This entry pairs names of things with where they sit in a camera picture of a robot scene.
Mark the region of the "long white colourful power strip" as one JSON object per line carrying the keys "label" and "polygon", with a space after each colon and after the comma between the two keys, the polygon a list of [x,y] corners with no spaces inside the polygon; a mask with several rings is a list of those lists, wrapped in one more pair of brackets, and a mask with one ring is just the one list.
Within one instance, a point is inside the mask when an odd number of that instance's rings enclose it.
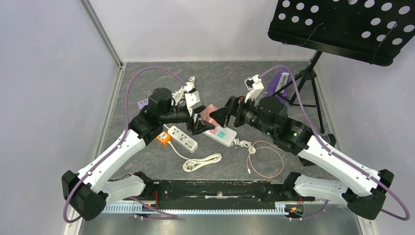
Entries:
{"label": "long white colourful power strip", "polygon": [[213,130],[205,131],[203,134],[226,147],[231,147],[233,145],[234,139],[237,136],[236,131],[228,127],[222,128],[221,126],[218,126]]}

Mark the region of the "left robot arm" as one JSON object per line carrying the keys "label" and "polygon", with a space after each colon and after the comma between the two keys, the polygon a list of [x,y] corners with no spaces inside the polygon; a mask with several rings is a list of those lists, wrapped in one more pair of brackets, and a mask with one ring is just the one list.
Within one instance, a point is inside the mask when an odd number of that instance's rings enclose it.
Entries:
{"label": "left robot arm", "polygon": [[124,198],[138,196],[142,200],[152,197],[154,188],[139,176],[109,182],[110,177],[139,151],[163,132],[164,124],[186,124],[192,135],[214,129],[214,125],[202,120],[202,103],[199,92],[193,88],[184,94],[185,105],[176,106],[172,92],[157,88],[132,120],[126,120],[121,136],[93,162],[77,172],[68,170],[61,178],[65,205],[64,221],[68,219],[68,208],[72,207],[79,218],[90,221],[102,213],[104,207]]}

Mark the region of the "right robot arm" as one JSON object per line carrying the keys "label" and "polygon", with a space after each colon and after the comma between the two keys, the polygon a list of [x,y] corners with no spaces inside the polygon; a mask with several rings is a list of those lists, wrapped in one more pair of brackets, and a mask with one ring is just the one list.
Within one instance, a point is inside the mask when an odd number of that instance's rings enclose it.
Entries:
{"label": "right robot arm", "polygon": [[382,210],[394,174],[387,169],[366,167],[340,152],[334,147],[333,135],[325,141],[304,123],[288,117],[287,106],[278,98],[267,96],[255,104],[242,96],[232,96],[210,117],[222,127],[234,117],[235,127],[247,124],[271,137],[278,148],[298,156],[302,165],[317,165],[335,176],[331,181],[291,173],[282,187],[287,199],[314,197],[335,201],[369,220],[374,220]]}

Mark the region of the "pink cube socket adapter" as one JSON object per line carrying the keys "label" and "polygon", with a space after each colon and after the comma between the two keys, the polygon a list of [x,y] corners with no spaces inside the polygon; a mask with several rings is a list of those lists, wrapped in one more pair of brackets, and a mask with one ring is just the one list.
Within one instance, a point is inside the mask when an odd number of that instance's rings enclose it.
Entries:
{"label": "pink cube socket adapter", "polygon": [[202,120],[214,125],[215,128],[218,127],[219,124],[212,117],[210,117],[210,113],[212,113],[216,110],[217,110],[217,108],[213,104],[210,104],[204,110],[202,110],[201,113],[200,113]]}

